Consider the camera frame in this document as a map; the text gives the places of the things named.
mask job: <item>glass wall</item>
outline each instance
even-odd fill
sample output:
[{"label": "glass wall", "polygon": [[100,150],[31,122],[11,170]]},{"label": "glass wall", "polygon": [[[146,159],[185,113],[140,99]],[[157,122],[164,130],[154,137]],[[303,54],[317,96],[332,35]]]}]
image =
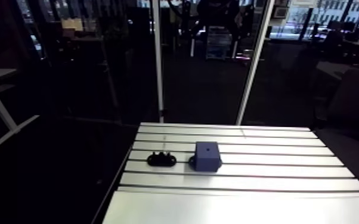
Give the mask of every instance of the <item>glass wall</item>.
[{"label": "glass wall", "polygon": [[166,123],[235,124],[265,3],[160,2]]},{"label": "glass wall", "polygon": [[299,7],[291,5],[287,20],[276,24],[271,29],[270,38],[298,40],[308,16],[308,7]]},{"label": "glass wall", "polygon": [[282,24],[270,24],[273,27],[270,38],[308,41],[312,39],[314,25],[318,24],[315,36],[323,40],[331,29],[331,21],[354,23],[356,28],[359,28],[359,1],[318,0],[312,8],[311,15],[308,15],[308,9],[290,3],[286,20]]}]

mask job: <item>office chair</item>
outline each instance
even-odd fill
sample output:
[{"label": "office chair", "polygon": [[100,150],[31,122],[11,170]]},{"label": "office chair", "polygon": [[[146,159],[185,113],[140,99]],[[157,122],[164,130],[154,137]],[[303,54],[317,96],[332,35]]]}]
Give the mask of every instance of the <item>office chair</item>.
[{"label": "office chair", "polygon": [[359,69],[344,74],[326,123],[315,133],[359,178]]}]

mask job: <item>window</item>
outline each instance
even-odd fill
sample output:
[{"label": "window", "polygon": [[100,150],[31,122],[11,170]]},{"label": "window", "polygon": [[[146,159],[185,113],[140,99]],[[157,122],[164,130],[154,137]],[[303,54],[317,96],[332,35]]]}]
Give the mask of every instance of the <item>window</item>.
[{"label": "window", "polygon": [[270,31],[270,38],[298,40],[301,35],[302,28],[304,27],[308,12],[308,7],[291,6],[289,8],[286,23],[282,26],[273,26]]}]

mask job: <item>blue 3d-printed block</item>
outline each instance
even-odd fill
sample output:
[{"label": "blue 3d-printed block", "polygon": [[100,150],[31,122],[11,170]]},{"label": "blue 3d-printed block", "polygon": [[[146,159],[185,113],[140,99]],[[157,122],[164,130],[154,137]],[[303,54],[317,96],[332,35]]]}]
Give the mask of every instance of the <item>blue 3d-printed block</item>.
[{"label": "blue 3d-printed block", "polygon": [[195,171],[217,172],[221,166],[217,142],[197,142],[193,166]]}]

